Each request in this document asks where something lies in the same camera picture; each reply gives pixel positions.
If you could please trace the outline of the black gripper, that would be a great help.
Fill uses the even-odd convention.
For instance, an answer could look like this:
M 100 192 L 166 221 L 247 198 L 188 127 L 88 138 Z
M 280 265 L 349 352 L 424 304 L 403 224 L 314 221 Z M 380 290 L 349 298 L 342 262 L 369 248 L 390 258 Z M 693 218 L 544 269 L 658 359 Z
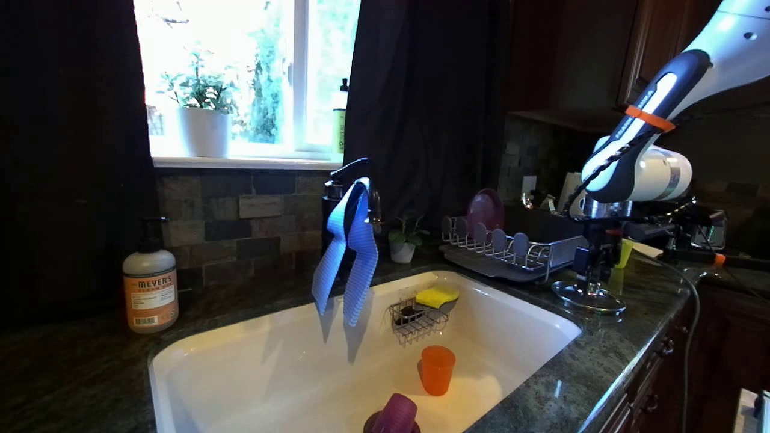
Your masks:
M 575 254 L 575 269 L 587 281 L 605 281 L 620 258 L 622 227 L 629 221 L 632 201 L 598 201 L 582 195 L 575 209 L 575 221 L 587 245 Z

